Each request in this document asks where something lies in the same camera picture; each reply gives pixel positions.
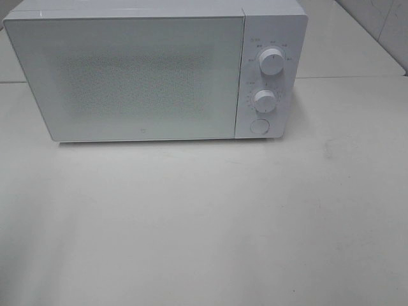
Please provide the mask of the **white round door button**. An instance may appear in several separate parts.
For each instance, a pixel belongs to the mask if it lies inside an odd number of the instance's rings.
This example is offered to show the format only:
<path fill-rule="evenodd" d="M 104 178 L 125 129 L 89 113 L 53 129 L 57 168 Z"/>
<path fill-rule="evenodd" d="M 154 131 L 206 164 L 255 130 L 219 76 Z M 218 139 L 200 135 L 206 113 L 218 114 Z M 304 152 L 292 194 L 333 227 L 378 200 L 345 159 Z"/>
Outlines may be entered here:
<path fill-rule="evenodd" d="M 250 125 L 252 133 L 257 135 L 264 135 L 268 132 L 270 123 L 266 119 L 256 119 Z"/>

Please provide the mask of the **white timer knob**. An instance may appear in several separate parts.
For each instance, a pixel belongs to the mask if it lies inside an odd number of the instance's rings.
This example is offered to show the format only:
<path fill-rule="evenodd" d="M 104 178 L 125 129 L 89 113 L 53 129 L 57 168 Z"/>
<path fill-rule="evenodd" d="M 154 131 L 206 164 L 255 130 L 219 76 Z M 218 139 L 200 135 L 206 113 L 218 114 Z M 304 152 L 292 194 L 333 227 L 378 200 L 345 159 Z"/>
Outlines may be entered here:
<path fill-rule="evenodd" d="M 254 95 L 252 105 L 259 113 L 270 113 L 277 106 L 277 98 L 272 91 L 265 89 Z"/>

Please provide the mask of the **white microwave oven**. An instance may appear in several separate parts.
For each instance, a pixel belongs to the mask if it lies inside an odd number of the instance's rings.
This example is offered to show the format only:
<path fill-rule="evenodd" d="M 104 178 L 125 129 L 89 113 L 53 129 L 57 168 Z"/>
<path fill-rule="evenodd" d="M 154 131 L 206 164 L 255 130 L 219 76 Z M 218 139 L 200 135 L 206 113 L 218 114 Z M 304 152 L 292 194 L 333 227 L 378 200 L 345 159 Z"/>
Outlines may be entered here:
<path fill-rule="evenodd" d="M 284 134 L 288 119 L 308 23 L 306 13 L 296 1 L 23 1 L 5 16 L 3 26 L 5 28 L 8 20 L 226 17 L 244 20 L 235 135 L 209 139 L 279 138 Z M 259 54 L 271 46 L 281 49 L 285 56 L 283 70 L 274 76 L 263 74 L 258 62 Z M 257 92 L 265 89 L 275 94 L 277 106 L 270 113 L 259 113 L 252 100 Z M 250 125 L 256 119 L 270 123 L 266 134 L 251 132 Z"/>

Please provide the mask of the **white microwave door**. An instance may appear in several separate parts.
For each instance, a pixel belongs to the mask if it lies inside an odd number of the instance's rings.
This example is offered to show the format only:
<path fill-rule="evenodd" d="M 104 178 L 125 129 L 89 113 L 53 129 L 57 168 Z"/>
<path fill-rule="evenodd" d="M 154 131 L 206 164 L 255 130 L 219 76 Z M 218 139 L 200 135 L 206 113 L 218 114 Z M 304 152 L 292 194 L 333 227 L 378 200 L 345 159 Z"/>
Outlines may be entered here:
<path fill-rule="evenodd" d="M 57 142 L 232 138 L 242 17 L 8 20 Z"/>

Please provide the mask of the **white upper power knob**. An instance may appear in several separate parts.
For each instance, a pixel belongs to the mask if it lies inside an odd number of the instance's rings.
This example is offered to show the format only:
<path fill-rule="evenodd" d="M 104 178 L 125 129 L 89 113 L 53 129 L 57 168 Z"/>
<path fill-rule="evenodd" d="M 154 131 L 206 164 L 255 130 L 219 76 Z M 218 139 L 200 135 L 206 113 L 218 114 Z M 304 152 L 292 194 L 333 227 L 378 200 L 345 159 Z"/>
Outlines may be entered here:
<path fill-rule="evenodd" d="M 279 74 L 284 68 L 284 61 L 284 52 L 275 46 L 264 49 L 258 57 L 261 72 L 268 76 Z"/>

